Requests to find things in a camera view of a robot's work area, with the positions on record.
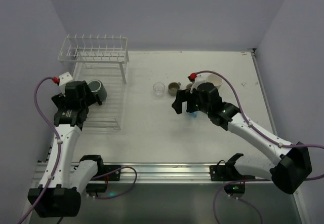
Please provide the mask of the speckled beige bowl cup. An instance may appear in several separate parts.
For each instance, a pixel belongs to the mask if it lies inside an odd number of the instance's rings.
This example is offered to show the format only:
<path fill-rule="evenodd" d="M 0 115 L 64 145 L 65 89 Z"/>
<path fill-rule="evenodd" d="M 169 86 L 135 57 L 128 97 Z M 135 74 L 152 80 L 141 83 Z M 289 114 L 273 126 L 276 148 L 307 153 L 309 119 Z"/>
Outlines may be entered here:
<path fill-rule="evenodd" d="M 189 83 L 186 85 L 186 89 L 190 89 L 192 87 L 193 83 Z"/>

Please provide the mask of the olive green mug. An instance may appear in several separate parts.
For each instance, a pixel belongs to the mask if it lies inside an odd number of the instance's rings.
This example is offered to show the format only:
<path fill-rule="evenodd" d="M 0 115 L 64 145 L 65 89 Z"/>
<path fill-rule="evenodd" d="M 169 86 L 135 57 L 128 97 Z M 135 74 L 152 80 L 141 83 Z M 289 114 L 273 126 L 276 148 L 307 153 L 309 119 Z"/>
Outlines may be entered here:
<path fill-rule="evenodd" d="M 174 97 L 177 95 L 177 91 L 180 90 L 180 88 L 181 88 L 180 82 L 171 82 L 168 85 L 168 94 Z"/>

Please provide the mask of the light blue mug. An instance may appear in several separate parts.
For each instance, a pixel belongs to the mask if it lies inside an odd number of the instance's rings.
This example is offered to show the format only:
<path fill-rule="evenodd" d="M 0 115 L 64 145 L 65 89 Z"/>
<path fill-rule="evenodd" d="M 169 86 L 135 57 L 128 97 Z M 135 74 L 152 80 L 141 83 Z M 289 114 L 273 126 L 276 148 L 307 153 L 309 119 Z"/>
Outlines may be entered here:
<path fill-rule="evenodd" d="M 189 113 L 189 115 L 190 115 L 192 118 L 196 118 L 196 117 L 197 117 L 197 114 L 198 114 L 197 111 L 192 112 L 192 113 Z"/>

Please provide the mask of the clear drinking glass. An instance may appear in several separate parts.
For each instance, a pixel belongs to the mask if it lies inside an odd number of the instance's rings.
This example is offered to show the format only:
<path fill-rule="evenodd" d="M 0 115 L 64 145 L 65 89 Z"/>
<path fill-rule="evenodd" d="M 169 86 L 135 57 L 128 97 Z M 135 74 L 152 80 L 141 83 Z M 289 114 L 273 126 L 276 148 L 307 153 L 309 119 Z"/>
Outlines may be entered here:
<path fill-rule="evenodd" d="M 162 82 L 155 83 L 152 88 L 156 97 L 162 97 L 164 95 L 165 85 Z"/>

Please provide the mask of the yellow green mug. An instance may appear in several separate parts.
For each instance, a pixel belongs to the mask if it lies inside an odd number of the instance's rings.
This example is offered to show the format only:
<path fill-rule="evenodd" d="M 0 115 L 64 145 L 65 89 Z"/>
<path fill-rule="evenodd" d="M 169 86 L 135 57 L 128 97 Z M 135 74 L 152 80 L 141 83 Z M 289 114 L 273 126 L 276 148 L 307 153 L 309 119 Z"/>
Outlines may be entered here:
<path fill-rule="evenodd" d="M 207 76 L 207 82 L 212 83 L 217 89 L 220 89 L 223 84 L 223 79 L 220 76 L 211 73 Z"/>

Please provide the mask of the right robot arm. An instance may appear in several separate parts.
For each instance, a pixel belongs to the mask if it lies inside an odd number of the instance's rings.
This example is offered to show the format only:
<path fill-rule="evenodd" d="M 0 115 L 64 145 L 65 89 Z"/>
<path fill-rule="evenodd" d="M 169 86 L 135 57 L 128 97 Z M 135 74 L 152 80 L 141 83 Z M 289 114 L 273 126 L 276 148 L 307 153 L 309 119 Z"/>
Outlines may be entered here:
<path fill-rule="evenodd" d="M 200 111 L 210 121 L 229 131 L 262 152 L 274 165 L 270 168 L 271 180 L 283 192 L 292 194 L 312 172 L 308 148 L 298 142 L 278 138 L 243 115 L 237 106 L 224 102 L 212 83 L 202 83 L 197 88 L 178 90 L 172 108 L 177 114 Z"/>

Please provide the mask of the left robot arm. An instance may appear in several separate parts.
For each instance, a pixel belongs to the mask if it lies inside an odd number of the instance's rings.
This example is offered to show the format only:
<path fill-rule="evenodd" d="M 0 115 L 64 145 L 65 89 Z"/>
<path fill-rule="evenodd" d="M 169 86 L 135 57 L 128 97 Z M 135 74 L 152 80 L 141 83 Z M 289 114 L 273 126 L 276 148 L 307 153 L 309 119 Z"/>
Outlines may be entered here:
<path fill-rule="evenodd" d="M 52 150 L 38 187 L 30 189 L 27 198 L 41 218 L 75 217 L 88 182 L 103 167 L 100 155 L 86 155 L 71 172 L 74 148 L 96 97 L 86 81 L 72 81 L 52 101 L 58 109 L 50 124 Z"/>

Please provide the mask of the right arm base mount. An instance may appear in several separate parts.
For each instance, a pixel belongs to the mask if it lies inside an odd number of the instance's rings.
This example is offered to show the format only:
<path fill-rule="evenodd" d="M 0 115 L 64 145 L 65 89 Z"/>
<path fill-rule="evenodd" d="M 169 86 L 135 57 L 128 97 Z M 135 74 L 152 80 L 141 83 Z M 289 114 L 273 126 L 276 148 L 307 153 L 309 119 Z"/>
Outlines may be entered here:
<path fill-rule="evenodd" d="M 240 174 L 235 166 L 236 161 L 244 156 L 242 153 L 236 153 L 228 161 L 220 160 L 215 165 L 209 166 L 209 174 L 211 181 L 234 181 L 234 180 L 245 180 L 245 179 L 255 179 L 251 175 Z M 226 194 L 234 197 L 242 197 L 245 193 L 246 186 L 245 183 L 232 183 L 224 187 Z"/>

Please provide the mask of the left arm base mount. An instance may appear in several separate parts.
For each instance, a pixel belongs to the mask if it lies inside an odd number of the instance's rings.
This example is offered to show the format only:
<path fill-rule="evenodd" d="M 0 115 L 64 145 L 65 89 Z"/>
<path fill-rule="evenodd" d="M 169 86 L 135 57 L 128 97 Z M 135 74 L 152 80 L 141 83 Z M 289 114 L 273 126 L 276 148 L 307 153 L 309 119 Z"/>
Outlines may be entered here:
<path fill-rule="evenodd" d="M 102 169 L 95 175 L 95 180 L 91 180 L 86 186 L 86 193 L 89 196 L 98 197 L 99 194 L 105 193 L 108 190 L 110 182 L 117 182 L 120 180 L 120 170 L 115 171 L 109 175 L 102 176 L 106 173 L 120 168 L 121 165 L 104 165 Z"/>

